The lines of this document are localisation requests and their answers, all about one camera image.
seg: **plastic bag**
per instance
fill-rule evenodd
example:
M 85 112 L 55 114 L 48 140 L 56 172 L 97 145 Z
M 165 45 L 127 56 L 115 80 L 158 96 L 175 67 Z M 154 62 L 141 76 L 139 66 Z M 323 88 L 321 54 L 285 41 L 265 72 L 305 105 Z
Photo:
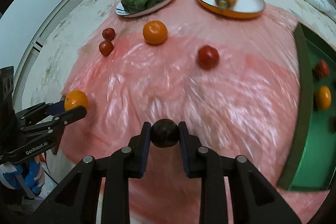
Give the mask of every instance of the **plastic bag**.
M 168 28 L 168 40 L 160 46 L 143 40 L 142 28 L 150 20 Z M 65 84 L 63 94 L 84 91 L 90 108 L 85 119 L 66 128 L 62 151 L 74 163 L 85 155 L 110 156 L 140 133 L 143 122 L 170 118 L 186 121 L 190 133 L 220 155 L 245 155 L 275 185 L 298 111 L 296 24 L 293 15 L 271 5 L 249 21 L 215 15 L 197 0 L 173 0 L 134 19 L 118 17 L 112 8 L 80 49 Z M 107 27 L 117 36 L 105 58 L 98 45 Z M 203 45 L 219 52 L 213 70 L 196 62 Z M 195 224 L 200 190 L 200 180 L 183 172 L 178 146 L 151 145 L 144 177 L 130 180 L 130 208 L 148 223 Z M 304 223 L 327 194 L 280 193 Z

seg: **cherry tomato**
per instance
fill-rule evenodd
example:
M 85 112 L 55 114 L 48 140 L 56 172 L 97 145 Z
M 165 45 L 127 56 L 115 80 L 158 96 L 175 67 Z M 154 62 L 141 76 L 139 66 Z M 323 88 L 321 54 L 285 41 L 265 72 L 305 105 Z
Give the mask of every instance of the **cherry tomato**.
M 329 76 L 329 67 L 328 64 L 322 59 L 319 63 L 317 63 L 315 67 L 316 75 L 319 78 Z
M 111 41 L 103 41 L 99 44 L 99 51 L 103 56 L 108 56 L 113 51 L 114 46 Z
M 198 50 L 198 64 L 203 69 L 212 69 L 217 66 L 219 62 L 218 51 L 206 45 Z
M 116 32 L 112 28 L 107 28 L 103 30 L 103 38 L 107 41 L 112 41 L 116 36 Z

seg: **tangerine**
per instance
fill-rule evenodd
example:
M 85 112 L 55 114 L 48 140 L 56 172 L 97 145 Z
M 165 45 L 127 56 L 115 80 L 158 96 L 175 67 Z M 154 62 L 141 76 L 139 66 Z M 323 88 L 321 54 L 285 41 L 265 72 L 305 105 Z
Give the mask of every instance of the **tangerine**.
M 78 106 L 83 106 L 87 110 L 89 101 L 84 92 L 80 90 L 73 90 L 68 93 L 64 101 L 64 110 L 68 111 Z
M 147 22 L 143 27 L 142 34 L 145 41 L 151 45 L 160 45 L 168 38 L 166 25 L 158 20 Z
M 320 110 L 325 110 L 330 107 L 331 93 L 326 85 L 322 85 L 319 87 L 318 91 L 315 94 L 315 100 L 317 107 Z

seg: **green container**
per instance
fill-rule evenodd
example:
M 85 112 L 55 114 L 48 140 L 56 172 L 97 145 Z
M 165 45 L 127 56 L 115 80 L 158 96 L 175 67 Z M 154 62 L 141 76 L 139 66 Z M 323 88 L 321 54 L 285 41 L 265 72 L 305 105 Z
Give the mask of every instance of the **green container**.
M 336 52 L 315 32 L 298 24 L 294 31 L 300 69 L 300 101 L 291 151 L 278 180 L 288 191 L 321 191 L 331 188 L 336 168 Z M 317 80 L 313 69 L 325 60 L 330 75 Z M 321 85 L 331 92 L 327 110 L 314 109 L 314 93 Z

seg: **white plate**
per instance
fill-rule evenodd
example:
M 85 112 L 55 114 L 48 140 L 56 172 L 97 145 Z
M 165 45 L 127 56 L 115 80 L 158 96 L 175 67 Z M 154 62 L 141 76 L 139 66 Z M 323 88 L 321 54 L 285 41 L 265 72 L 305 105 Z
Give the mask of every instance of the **white plate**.
M 205 8 L 225 16 L 235 18 L 251 18 L 260 15 L 266 7 L 264 0 L 237 0 L 236 4 L 225 11 L 220 11 L 215 0 L 199 0 Z
M 117 5 L 117 7 L 115 8 L 115 13 L 119 16 L 123 16 L 123 17 L 140 17 L 140 16 L 144 16 L 144 15 L 148 15 L 156 10 L 159 10 L 160 8 L 166 6 L 169 2 L 171 2 L 172 0 L 163 0 L 157 4 L 155 4 L 153 7 L 146 9 L 144 11 L 141 11 L 139 13 L 134 13 L 134 14 L 130 14 L 128 12 L 126 12 L 124 10 L 123 5 L 121 4 L 121 2 L 119 2 L 119 4 Z

